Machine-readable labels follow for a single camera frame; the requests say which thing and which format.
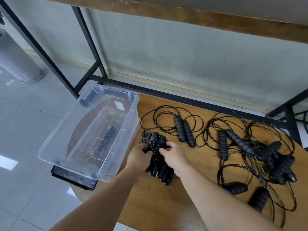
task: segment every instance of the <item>forearm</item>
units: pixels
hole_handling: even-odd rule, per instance
[[[126,167],[102,190],[57,223],[52,231],[112,231],[140,172]]]
[[[179,175],[209,230],[281,230],[192,166],[185,166]]]

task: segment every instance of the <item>beige baseboard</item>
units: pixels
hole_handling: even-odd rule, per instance
[[[25,52],[29,55],[38,57],[38,54],[34,51],[25,50]],[[87,69],[90,69],[91,66],[92,66],[92,65],[89,65],[89,64],[86,64],[86,63],[83,63],[83,62],[76,62],[76,61],[72,61],[72,60],[65,59],[65,58],[56,58],[56,60],[58,62],[63,62],[63,63],[67,63],[67,64],[70,64],[70,65],[79,66],[79,67],[83,67],[83,68],[87,68]],[[117,72],[117,71],[114,71],[114,70],[108,70],[107,69],[106,72],[108,74],[115,75],[115,76],[118,76],[118,77],[131,79],[131,80],[142,82],[142,83],[145,83],[145,84],[150,84],[150,85],[170,89],[170,90],[173,90],[173,91],[178,91],[178,92],[186,93],[186,94],[189,94],[189,95],[193,95],[193,96],[197,96],[197,97],[206,98],[206,99],[209,99],[209,100],[222,102],[222,103],[225,103],[225,104],[235,105],[235,106],[238,106],[238,107],[241,107],[241,108],[251,109],[251,110],[255,110],[255,111],[259,111],[259,112],[263,112],[263,113],[268,113],[268,112],[271,111],[269,108],[266,108],[266,107],[248,104],[248,103],[245,103],[245,102],[241,102],[241,101],[237,101],[237,100],[231,100],[231,99],[227,99],[227,98],[223,98],[223,97],[219,97],[219,96],[214,96],[214,95],[206,94],[206,93],[199,92],[199,91],[194,91],[194,90],[187,89],[187,88],[182,88],[182,87],[178,87],[178,86],[174,86],[174,85],[165,84],[165,83],[162,83],[162,82],[156,82],[156,81],[153,81],[153,80],[133,76],[133,75],[126,74],[126,73]]]

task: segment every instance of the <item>human arm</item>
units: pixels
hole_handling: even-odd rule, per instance
[[[150,164],[146,144],[134,147],[123,171],[103,189],[59,221],[50,231],[112,231],[137,178]]]
[[[160,149],[166,163],[181,179],[188,195],[209,230],[281,230],[272,221],[212,182],[191,166],[183,149],[167,142],[171,149]]]

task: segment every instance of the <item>plastic storage box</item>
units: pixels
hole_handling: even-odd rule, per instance
[[[139,128],[139,96],[103,85],[76,100],[39,151],[39,158],[87,178],[112,180]]]

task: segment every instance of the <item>tile floor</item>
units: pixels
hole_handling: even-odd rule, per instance
[[[40,58],[33,59],[45,70],[45,76],[38,82],[23,84],[5,71],[0,73],[0,231],[47,231],[81,203],[68,183],[50,175],[52,166],[38,159],[38,150],[75,98]],[[87,71],[63,63],[58,66],[73,86]],[[120,77],[112,78],[264,115]],[[88,81],[82,91],[95,83]],[[302,125],[300,132],[307,147],[308,137]],[[134,229],[117,223],[115,231]]]

